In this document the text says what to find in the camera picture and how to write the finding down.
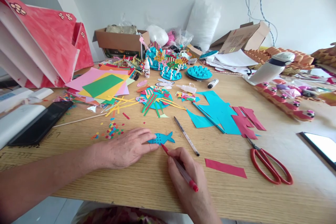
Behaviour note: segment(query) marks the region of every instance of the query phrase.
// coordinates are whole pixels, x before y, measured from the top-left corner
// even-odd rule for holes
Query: floor
[[[18,218],[13,224],[70,224],[83,201],[59,197],[48,197],[36,207]],[[168,212],[160,216],[169,223],[193,224],[191,219],[184,214],[172,216]],[[233,220],[222,219],[223,224],[235,224]]]

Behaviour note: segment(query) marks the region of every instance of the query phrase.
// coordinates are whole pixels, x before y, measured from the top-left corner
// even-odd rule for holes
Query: hand
[[[170,150],[168,154],[170,155],[168,158],[170,178],[175,186],[184,210],[190,216],[192,221],[195,224],[222,223],[213,205],[202,165],[196,162],[183,147]],[[190,188],[179,172],[172,157],[183,162],[185,170],[197,184],[198,192],[195,192]]]
[[[146,143],[156,135],[148,128],[135,128],[117,139],[95,144],[97,168],[122,169],[140,160],[142,155],[155,151],[158,144]]]

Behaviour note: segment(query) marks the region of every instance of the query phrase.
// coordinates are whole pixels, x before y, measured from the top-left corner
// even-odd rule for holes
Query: white thermos
[[[262,65],[253,75],[244,75],[243,78],[251,85],[262,82],[270,82],[277,77],[287,65],[293,62],[294,53],[281,52],[275,54],[264,65]]]

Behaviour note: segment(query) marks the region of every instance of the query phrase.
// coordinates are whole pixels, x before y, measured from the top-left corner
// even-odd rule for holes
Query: scissor handle
[[[256,156],[259,158],[259,160],[264,164],[264,166],[271,172],[271,174],[273,175],[273,177],[275,178],[275,180],[271,179],[270,177],[267,176],[267,174],[265,174],[259,167],[259,165],[256,162]],[[276,171],[276,169],[273,167],[273,165],[271,164],[270,160],[268,159],[269,156],[270,158],[272,158],[285,172],[287,179],[285,180],[283,179],[279,173]],[[289,171],[287,170],[287,168],[279,161],[277,160],[275,157],[273,157],[271,154],[269,154],[267,151],[260,149],[260,150],[256,150],[256,149],[251,149],[251,159],[252,162],[255,166],[255,168],[257,169],[257,171],[259,171],[259,173],[265,178],[267,179],[269,182],[273,183],[273,184],[288,184],[291,185],[293,184],[293,178],[291,176],[291,174],[289,173]]]

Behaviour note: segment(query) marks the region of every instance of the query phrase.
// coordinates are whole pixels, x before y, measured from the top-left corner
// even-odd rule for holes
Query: red marker
[[[162,148],[164,149],[164,151],[167,153],[168,155],[168,149],[166,146],[164,146],[163,144],[161,144]],[[196,183],[191,179],[191,177],[189,176],[189,174],[186,172],[186,170],[180,165],[180,163],[174,158],[172,157],[178,170],[180,171],[181,175],[184,177],[184,179],[187,181],[187,183],[190,185],[190,187],[195,191],[198,192],[198,187],[196,185]]]

